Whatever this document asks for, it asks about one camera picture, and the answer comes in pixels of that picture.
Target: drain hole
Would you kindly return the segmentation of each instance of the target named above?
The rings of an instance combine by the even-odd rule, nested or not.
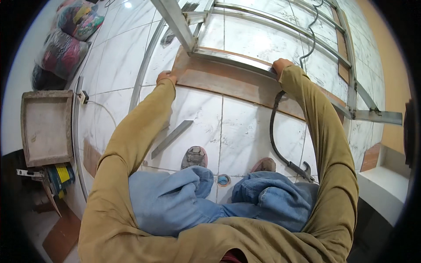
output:
[[[218,176],[218,185],[220,186],[227,186],[231,183],[231,179],[227,175],[219,175]]]

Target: tiled floor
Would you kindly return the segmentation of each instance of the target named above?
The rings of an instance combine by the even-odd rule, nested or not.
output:
[[[310,4],[318,1],[305,0]],[[99,32],[92,36],[93,45],[78,75],[84,77],[83,90],[90,103],[79,109],[79,152],[83,158],[83,140],[104,152],[115,129],[107,108],[118,124],[128,113],[133,87],[145,50],[161,19],[149,0],[117,0],[108,8],[106,1],[99,2],[99,12],[106,14]],[[179,2],[182,6],[186,0]],[[203,9],[206,0],[200,0],[197,11]],[[249,6],[276,15],[290,23],[307,28],[314,19],[309,12],[294,4],[293,0],[225,0],[225,2]],[[351,27],[356,56],[357,78],[373,96],[380,110],[384,109],[384,78],[380,55],[366,19],[354,1],[339,0]],[[320,10],[332,16],[324,4]],[[212,15],[205,37],[200,46],[223,49],[255,57],[272,63],[279,57],[299,64],[299,57],[310,49],[308,40],[291,30],[275,30],[271,27],[239,18],[240,15]],[[313,27],[318,37],[337,49],[336,33],[328,22],[321,19]],[[155,87],[157,75],[171,69],[180,43],[177,39],[169,45],[160,43],[154,49],[143,79],[139,101]],[[347,99],[347,85],[338,76],[337,59],[317,46],[305,59],[305,70],[317,84],[342,100]],[[358,108],[365,109],[361,98]],[[272,157],[277,171],[291,181],[302,181],[297,174],[280,162],[269,141],[269,118],[267,108],[233,98],[204,91],[177,87],[177,97],[172,104],[170,127],[161,131],[151,147],[153,150],[183,120],[194,123],[156,158],[147,154],[143,170],[168,171],[180,169],[185,151],[200,145],[208,154],[208,168],[215,175],[231,176],[226,187],[217,186],[208,199],[219,203],[229,202],[232,187],[241,180],[261,158]],[[357,171],[361,168],[364,151],[381,139],[383,125],[369,122],[351,122],[349,143]],[[279,151],[288,159],[301,165],[310,164],[312,176],[317,180],[317,166],[308,128],[303,121],[277,113],[274,135]],[[92,186],[93,178],[83,170],[86,188]]]

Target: hand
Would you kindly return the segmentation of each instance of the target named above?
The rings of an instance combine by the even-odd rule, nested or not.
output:
[[[284,68],[286,68],[289,65],[294,65],[294,63],[283,58],[280,58],[276,60],[275,62],[273,62],[272,67],[275,69],[277,73],[276,80],[279,80],[281,78],[282,71],[284,70]]]
[[[158,77],[157,77],[157,84],[160,80],[163,79],[169,79],[171,80],[171,82],[175,85],[177,83],[177,76],[176,75],[171,75],[171,71],[170,70],[164,70],[163,72],[161,72]]]

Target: power plug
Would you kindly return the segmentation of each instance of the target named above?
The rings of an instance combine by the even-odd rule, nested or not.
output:
[[[86,91],[81,90],[77,94],[77,99],[80,101],[81,104],[87,104],[88,103],[88,100],[89,100],[89,96],[86,93]]]

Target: mustard long-sleeve shirt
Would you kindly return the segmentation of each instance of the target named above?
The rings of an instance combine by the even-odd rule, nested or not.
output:
[[[81,261],[219,262],[228,250],[238,248],[249,262],[345,262],[357,223],[358,184],[343,127],[329,100],[301,68],[286,67],[279,82],[304,111],[319,174],[317,202],[301,233],[238,217],[200,224],[178,238],[138,229],[128,177],[169,117],[176,92],[172,82],[163,79],[117,126],[98,163],[80,228]]]

